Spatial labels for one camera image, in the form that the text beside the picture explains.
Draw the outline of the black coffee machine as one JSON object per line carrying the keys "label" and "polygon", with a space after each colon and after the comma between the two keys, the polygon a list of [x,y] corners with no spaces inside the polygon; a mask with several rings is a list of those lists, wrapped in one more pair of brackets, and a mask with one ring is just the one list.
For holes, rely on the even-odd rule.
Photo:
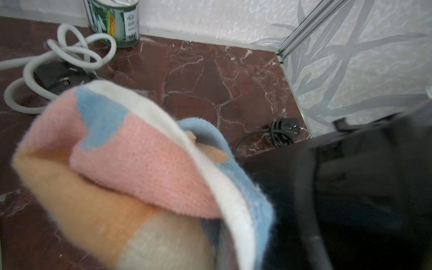
{"label": "black coffee machine", "polygon": [[429,270],[432,103],[244,159],[275,220],[264,270]]}

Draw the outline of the blue pink patterned cloth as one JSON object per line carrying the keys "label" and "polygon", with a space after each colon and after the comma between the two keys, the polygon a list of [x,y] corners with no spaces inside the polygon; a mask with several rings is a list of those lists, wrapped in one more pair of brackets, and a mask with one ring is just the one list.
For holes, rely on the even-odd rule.
{"label": "blue pink patterned cloth", "polygon": [[259,270],[271,203],[206,120],[108,81],[65,91],[12,167],[75,246],[115,270]]}

